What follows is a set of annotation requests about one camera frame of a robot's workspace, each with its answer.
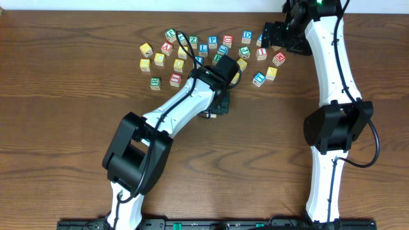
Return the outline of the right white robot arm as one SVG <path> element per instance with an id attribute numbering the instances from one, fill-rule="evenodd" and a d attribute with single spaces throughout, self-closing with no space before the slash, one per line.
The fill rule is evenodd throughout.
<path id="1" fill-rule="evenodd" d="M 313 171 L 305 206 L 308 225 L 341 229 L 339 190 L 344 164 L 365 169 L 380 156 L 380 138 L 371 121 L 374 108 L 358 90 L 344 42 L 343 16 L 349 3 L 337 0 L 287 0 L 283 22 L 267 22 L 263 48 L 278 46 L 288 52 L 312 56 L 319 84 L 319 107 L 304 119 L 304 137 L 311 147 Z M 348 159 L 353 142 L 369 127 L 374 137 L 374 157 L 360 164 Z"/>

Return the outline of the green R block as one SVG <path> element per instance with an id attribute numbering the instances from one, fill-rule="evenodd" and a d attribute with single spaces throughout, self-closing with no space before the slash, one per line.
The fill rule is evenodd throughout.
<path id="1" fill-rule="evenodd" d="M 161 89 L 161 79 L 159 77 L 152 77 L 150 80 L 150 88 L 152 90 L 160 90 Z"/>

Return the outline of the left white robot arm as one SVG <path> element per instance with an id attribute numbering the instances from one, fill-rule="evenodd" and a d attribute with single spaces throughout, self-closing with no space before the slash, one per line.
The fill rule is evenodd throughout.
<path id="1" fill-rule="evenodd" d="M 174 137 L 197 115 L 228 113 L 228 91 L 239 72 L 239 64 L 223 55 L 214 66 L 193 69 L 184 87 L 159 108 L 122 118 L 102 160 L 113 192 L 104 229 L 138 227 L 144 196 L 161 177 Z"/>

